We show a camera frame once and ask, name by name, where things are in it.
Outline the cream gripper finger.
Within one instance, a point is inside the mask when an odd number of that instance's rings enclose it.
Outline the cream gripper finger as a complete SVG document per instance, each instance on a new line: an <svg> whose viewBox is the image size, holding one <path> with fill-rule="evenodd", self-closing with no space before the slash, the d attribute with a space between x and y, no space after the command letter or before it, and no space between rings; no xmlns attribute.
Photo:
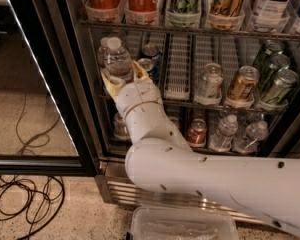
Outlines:
<svg viewBox="0 0 300 240"><path fill-rule="evenodd" d="M132 61L133 72L134 72L134 81L135 82L147 82L152 83L147 71L135 60Z"/></svg>
<svg viewBox="0 0 300 240"><path fill-rule="evenodd" d="M110 76L105 71L101 72L101 76L108 94L114 101L117 101L119 92L126 85L126 82L121 78Z"/></svg>

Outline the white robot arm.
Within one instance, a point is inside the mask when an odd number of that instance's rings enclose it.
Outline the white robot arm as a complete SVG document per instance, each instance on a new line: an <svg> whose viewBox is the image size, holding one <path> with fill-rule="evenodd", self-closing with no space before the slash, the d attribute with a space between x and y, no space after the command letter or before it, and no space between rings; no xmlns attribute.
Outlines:
<svg viewBox="0 0 300 240"><path fill-rule="evenodd" d="M194 152L166 115L160 91L137 62L130 83L101 71L132 146L125 171L152 192L204 198L300 237L300 159Z"/></svg>

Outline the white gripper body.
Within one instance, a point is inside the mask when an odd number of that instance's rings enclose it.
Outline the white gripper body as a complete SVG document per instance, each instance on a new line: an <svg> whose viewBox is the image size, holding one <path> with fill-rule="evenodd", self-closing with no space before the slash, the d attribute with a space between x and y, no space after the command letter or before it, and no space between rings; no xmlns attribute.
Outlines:
<svg viewBox="0 0 300 240"><path fill-rule="evenodd" d="M115 99L116 108L123 118L137 106L146 103L162 105L159 88L152 82L132 82L125 85Z"/></svg>

